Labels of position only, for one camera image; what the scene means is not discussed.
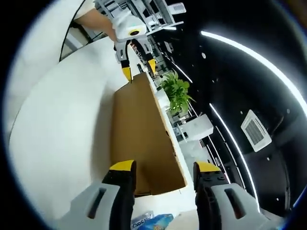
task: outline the green plant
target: green plant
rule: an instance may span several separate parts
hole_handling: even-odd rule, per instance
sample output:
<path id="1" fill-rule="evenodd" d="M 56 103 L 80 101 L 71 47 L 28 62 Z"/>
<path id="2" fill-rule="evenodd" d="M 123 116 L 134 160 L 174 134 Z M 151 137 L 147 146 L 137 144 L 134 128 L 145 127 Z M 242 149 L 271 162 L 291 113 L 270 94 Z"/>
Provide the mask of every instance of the green plant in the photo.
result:
<path id="1" fill-rule="evenodd" d="M 172 114 L 179 112 L 181 109 L 183 112 L 186 112 L 189 108 L 188 101 L 193 100 L 188 95 L 190 84 L 187 81 L 178 79 L 176 71 L 171 71 L 165 74 L 165 76 L 167 79 L 161 83 L 161 86 L 169 98 Z"/>

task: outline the air conditioning vent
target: air conditioning vent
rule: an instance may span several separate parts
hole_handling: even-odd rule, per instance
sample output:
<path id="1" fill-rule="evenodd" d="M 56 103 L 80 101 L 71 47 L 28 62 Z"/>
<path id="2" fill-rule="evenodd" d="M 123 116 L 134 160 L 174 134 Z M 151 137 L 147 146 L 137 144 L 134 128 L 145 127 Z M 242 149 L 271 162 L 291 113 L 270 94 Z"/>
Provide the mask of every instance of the air conditioning vent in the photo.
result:
<path id="1" fill-rule="evenodd" d="M 258 152 L 272 142 L 267 130 L 252 110 L 249 110 L 241 125 L 241 129 L 255 152 Z"/>

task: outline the plastic bag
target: plastic bag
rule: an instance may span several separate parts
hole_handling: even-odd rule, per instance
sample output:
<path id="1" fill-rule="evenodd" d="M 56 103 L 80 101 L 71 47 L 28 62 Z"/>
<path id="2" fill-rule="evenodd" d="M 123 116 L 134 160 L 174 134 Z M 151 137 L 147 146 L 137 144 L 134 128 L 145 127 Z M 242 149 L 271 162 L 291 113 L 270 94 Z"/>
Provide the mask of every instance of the plastic bag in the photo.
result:
<path id="1" fill-rule="evenodd" d="M 164 230 L 173 219 L 174 217 L 172 214 L 158 215 L 140 225 L 138 230 Z"/>
<path id="2" fill-rule="evenodd" d="M 154 212 L 148 211 L 131 221 L 131 230 L 137 230 L 139 227 L 144 224 L 147 220 L 154 218 Z"/>

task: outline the white table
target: white table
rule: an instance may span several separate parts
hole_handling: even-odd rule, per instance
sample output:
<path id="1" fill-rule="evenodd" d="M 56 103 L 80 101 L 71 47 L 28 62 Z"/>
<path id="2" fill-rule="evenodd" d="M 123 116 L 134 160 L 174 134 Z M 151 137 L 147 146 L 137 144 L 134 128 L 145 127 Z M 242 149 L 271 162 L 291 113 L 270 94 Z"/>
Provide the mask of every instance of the white table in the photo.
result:
<path id="1" fill-rule="evenodd" d="M 130 48 L 131 72 L 140 60 Z M 109 132 L 112 95 L 127 83 L 115 60 L 113 43 L 101 39 L 76 51 L 31 90 L 10 138 L 16 177 L 35 209 L 46 221 L 61 217 L 70 201 L 110 166 Z M 163 115 L 176 140 L 165 112 Z M 174 148 L 188 186 L 163 195 L 136 199 L 133 216 L 195 209 L 191 176 L 179 144 Z"/>

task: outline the brown cardboard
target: brown cardboard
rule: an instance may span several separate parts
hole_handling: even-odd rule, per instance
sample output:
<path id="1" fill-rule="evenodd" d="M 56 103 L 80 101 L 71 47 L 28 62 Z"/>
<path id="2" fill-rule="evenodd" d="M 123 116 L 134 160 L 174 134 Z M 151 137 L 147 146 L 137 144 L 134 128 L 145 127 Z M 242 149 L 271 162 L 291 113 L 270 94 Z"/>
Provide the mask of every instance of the brown cardboard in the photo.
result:
<path id="1" fill-rule="evenodd" d="M 145 73 L 114 95 L 111 162 L 136 160 L 136 195 L 157 195 L 186 186 Z"/>

